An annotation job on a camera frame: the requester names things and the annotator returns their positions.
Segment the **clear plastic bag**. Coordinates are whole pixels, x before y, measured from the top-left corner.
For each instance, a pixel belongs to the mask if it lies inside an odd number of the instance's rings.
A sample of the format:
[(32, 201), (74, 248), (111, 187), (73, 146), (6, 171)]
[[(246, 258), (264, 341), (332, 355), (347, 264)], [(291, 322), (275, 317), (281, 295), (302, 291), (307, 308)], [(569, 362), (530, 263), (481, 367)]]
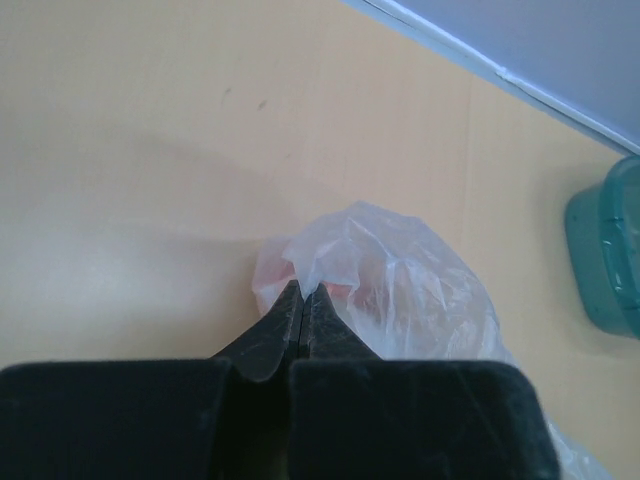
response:
[(284, 286), (325, 285), (339, 316), (376, 354), (515, 366), (486, 289), (426, 224), (367, 204), (267, 241), (252, 290), (266, 312)]

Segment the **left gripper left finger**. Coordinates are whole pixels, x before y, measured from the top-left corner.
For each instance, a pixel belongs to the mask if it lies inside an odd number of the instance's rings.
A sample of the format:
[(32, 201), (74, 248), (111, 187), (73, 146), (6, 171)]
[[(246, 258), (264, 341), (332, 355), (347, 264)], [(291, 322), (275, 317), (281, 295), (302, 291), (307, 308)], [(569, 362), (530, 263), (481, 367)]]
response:
[(5, 479), (283, 479), (303, 299), (206, 359), (22, 363), (1, 372)]

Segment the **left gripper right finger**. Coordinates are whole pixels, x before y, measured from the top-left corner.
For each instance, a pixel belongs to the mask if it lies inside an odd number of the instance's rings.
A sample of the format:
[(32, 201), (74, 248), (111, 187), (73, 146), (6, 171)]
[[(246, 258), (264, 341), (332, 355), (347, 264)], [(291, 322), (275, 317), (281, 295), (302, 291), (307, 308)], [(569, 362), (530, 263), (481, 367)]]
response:
[(556, 479), (536, 392), (497, 361), (378, 358), (325, 287), (290, 369), (293, 479)]

